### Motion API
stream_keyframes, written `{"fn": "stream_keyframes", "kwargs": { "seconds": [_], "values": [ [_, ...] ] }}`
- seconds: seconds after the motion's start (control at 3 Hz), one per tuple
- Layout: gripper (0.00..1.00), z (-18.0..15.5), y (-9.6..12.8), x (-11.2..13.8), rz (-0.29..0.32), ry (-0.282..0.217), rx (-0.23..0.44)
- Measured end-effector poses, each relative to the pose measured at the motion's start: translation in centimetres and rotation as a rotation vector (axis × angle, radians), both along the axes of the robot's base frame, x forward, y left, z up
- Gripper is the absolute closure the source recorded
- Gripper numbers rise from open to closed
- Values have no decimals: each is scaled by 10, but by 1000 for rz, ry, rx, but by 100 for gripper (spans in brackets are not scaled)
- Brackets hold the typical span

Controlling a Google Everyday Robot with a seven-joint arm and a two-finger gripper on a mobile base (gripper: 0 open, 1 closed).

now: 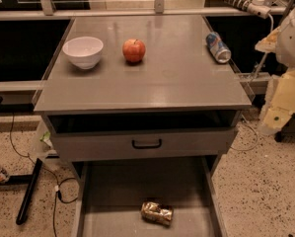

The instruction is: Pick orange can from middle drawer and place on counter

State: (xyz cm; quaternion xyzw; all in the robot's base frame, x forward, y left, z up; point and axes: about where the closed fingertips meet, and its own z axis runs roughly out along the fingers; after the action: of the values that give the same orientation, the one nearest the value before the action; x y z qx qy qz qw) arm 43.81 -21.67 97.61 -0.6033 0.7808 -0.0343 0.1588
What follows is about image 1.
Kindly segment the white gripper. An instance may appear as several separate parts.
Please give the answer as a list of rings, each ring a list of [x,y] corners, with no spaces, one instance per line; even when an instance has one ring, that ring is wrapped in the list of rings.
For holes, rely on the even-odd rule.
[[[259,40],[255,50],[264,53],[276,53],[279,27],[267,37]],[[258,131],[264,135],[273,135],[282,130],[291,116],[295,114],[295,68],[289,68],[279,79],[270,102],[270,108],[262,108],[259,115]]]

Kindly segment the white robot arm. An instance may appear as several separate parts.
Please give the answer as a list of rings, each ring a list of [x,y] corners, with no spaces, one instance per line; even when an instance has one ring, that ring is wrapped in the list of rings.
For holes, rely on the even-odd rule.
[[[259,115],[259,132],[273,135],[295,114],[295,7],[276,29],[255,45],[255,50],[273,52],[277,62],[287,67],[282,76],[269,80]]]

